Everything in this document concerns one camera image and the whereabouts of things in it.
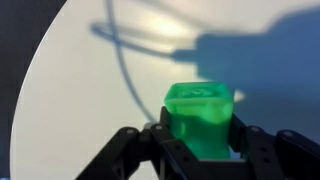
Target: dark background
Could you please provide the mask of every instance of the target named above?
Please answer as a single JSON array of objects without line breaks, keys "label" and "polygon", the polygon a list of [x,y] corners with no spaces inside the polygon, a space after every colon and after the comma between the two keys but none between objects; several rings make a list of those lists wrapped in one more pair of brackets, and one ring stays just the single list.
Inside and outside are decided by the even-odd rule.
[{"label": "dark background", "polygon": [[9,177],[11,126],[33,55],[66,0],[0,1],[0,178]]}]

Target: screw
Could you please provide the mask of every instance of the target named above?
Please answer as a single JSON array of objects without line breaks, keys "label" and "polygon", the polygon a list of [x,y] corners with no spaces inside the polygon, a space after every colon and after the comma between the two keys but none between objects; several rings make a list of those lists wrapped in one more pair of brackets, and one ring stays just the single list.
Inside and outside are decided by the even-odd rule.
[{"label": "screw", "polygon": [[127,130],[127,133],[128,133],[128,134],[132,134],[133,132],[134,132],[133,129],[128,129],[128,130]]},{"label": "screw", "polygon": [[251,130],[254,131],[254,132],[259,132],[260,131],[260,129],[258,127],[255,127],[255,126],[251,127]]},{"label": "screw", "polygon": [[160,129],[162,129],[162,126],[158,125],[158,126],[156,126],[156,129],[160,130]]},{"label": "screw", "polygon": [[290,132],[290,131],[284,131],[283,134],[288,136],[288,137],[292,137],[293,136],[293,133]]}]

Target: white table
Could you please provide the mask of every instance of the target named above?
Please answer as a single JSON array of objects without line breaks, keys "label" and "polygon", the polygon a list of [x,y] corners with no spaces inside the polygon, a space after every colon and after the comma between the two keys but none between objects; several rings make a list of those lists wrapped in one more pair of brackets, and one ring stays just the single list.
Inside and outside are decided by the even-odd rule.
[{"label": "white table", "polygon": [[[175,82],[225,81],[237,89],[235,112],[244,122],[272,133],[295,129],[319,140],[319,76],[312,73],[319,66],[314,60],[320,30],[311,33],[318,25],[310,23],[319,10],[308,13],[316,5],[317,0],[68,1],[20,93],[12,179],[75,178],[119,128],[141,129],[148,122],[142,106],[157,118]],[[119,41],[110,38],[114,23],[120,60]],[[197,60],[174,60],[170,53],[177,49],[191,54],[184,59]],[[150,165],[143,166],[135,177],[155,179]]]}]

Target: green cube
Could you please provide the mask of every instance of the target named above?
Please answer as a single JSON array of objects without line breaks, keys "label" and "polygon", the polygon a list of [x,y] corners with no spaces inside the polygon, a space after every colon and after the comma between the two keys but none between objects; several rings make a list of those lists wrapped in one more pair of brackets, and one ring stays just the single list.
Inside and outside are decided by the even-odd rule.
[{"label": "green cube", "polygon": [[230,158],[233,93],[224,83],[177,83],[165,97],[171,133],[199,159]]}]

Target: translucent green block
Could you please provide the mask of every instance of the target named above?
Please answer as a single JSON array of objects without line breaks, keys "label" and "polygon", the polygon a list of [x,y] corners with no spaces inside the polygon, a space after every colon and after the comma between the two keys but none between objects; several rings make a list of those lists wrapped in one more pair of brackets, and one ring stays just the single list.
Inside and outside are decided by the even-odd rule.
[{"label": "translucent green block", "polygon": [[165,97],[170,131],[199,159],[230,158],[233,93],[224,83],[177,83]]}]

